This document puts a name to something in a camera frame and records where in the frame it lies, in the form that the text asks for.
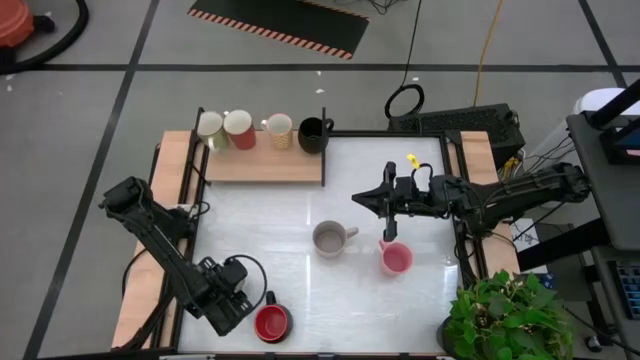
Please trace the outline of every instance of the beige mug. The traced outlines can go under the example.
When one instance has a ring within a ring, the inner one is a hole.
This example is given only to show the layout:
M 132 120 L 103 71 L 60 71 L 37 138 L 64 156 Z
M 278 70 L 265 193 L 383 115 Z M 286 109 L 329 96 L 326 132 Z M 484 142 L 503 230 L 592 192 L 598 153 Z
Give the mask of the beige mug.
M 271 135 L 276 149 L 288 149 L 293 144 L 293 121 L 286 114 L 275 114 L 260 124 Z
M 347 240 L 358 233 L 358 228 L 345 229 L 336 221 L 323 221 L 313 230 L 313 246 L 318 254 L 332 258 L 342 254 Z
M 206 111 L 200 115 L 198 137 L 211 151 L 218 151 L 229 146 L 227 133 L 224 131 L 224 121 L 217 112 Z

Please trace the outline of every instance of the mug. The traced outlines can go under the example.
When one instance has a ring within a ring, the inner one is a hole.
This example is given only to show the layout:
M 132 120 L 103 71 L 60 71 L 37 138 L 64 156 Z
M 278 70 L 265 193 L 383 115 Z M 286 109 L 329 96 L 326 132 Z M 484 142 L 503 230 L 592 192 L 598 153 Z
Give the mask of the mug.
M 329 132 L 333 130 L 333 120 L 324 121 L 318 118 L 308 118 L 300 124 L 298 130 L 298 142 L 302 150 L 309 154 L 317 154 L 324 151 L 329 144 Z
M 413 253 L 406 245 L 397 242 L 378 241 L 382 256 L 380 267 L 385 275 L 397 276 L 409 271 L 413 265 Z
M 249 150 L 256 146 L 253 121 L 251 115 L 244 110 L 234 110 L 224 118 L 224 131 L 240 150 Z
M 358 233 L 358 228 L 346 229 L 335 221 L 323 221 L 313 230 L 313 245 L 316 251 L 332 258 L 340 255 L 347 240 Z
M 267 291 L 267 305 L 258 310 L 253 328 L 260 340 L 268 343 L 278 343 L 291 333 L 291 312 L 276 302 L 276 294 L 273 291 Z
M 206 111 L 200 115 L 198 124 L 198 137 L 212 151 L 224 149 L 229 146 L 229 139 L 222 126 L 222 116 L 217 112 Z
M 268 120 L 262 120 L 262 129 L 269 132 L 273 147 L 288 149 L 292 144 L 293 121 L 285 114 L 275 114 Z

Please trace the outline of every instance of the vacuum cleaner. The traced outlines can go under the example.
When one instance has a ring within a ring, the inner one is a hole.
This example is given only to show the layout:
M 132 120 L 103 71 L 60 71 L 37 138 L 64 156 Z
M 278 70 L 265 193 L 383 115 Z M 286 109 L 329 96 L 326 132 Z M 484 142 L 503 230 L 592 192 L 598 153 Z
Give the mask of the vacuum cleaner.
M 34 16 L 24 0 L 0 0 L 0 75 L 33 69 L 58 56 L 73 44 L 87 27 L 89 9 L 84 0 L 76 0 L 78 20 L 60 41 L 44 52 L 26 60 L 17 61 L 17 51 L 30 36 L 50 34 L 55 23 L 48 16 Z

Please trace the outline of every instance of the hazard stripe mat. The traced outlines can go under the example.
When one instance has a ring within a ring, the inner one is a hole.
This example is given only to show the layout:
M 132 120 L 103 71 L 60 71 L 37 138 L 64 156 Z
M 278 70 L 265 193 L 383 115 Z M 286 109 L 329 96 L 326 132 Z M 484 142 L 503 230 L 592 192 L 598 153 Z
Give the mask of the hazard stripe mat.
M 347 60 L 369 25 L 365 16 L 301 0 L 197 0 L 189 15 Z

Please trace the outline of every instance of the gray floor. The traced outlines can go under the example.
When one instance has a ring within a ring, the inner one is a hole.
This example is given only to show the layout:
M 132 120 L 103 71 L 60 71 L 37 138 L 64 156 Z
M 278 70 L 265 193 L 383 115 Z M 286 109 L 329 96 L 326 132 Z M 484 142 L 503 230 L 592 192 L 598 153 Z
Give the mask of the gray floor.
M 93 200 L 40 356 L 109 349 L 120 307 L 120 277 L 135 241 L 97 209 L 98 199 L 126 176 L 146 177 L 163 131 L 189 129 L 198 106 L 220 112 L 246 109 L 255 121 L 286 112 L 296 124 L 326 106 L 337 128 L 386 128 L 384 102 L 403 74 L 376 71 L 376 66 L 401 68 L 406 61 L 417 1 L 402 2 L 386 16 L 364 2 L 344 6 L 371 17 L 351 61 L 192 18 L 186 13 L 193 2 L 87 0 L 92 17 L 86 32 L 51 61 L 49 71 L 0 78 L 0 165 L 10 169 L 0 186 L 0 201 L 6 204 L 0 216 L 5 239 L 0 251 L 0 358 L 18 359 L 25 353 L 110 118 L 117 120 L 117 127 L 97 186 L 86 189 Z M 410 72 L 408 79 L 417 78 L 425 88 L 425 111 L 470 106 L 475 73 L 463 65 L 478 62 L 497 2 L 424 2 L 412 64 L 433 66 L 430 71 Z M 59 31 L 29 41 L 22 58 L 57 41 L 77 16 L 70 0 L 28 3 L 36 13 L 50 12 Z M 638 71 L 634 24 L 639 3 L 588 4 L 615 60 L 626 66 L 622 70 Z M 139 64 L 164 64 L 168 71 L 138 71 L 130 86 L 125 82 L 123 87 L 126 65 L 135 54 L 149 9 L 155 16 L 143 39 Z M 65 64 L 74 66 L 63 69 Z M 86 71 L 101 64 L 121 66 Z M 247 66 L 237 72 L 176 71 L 174 65 L 181 64 Z M 250 66 L 262 64 L 312 65 L 305 71 Z M 352 71 L 323 68 L 335 64 L 364 65 Z M 577 0 L 505 2 L 487 64 L 495 66 L 483 75 L 479 102 L 506 102 L 517 110 L 527 149 L 535 148 L 581 95 L 616 86 L 609 71 L 619 70 L 604 67 L 608 64 Z M 638 72 L 624 73 L 627 83 L 638 78 Z M 115 100 L 121 91 L 127 96 L 120 112 Z M 399 98 L 395 113 L 414 101 L 411 95 Z M 619 358 L 612 354 L 607 356 Z

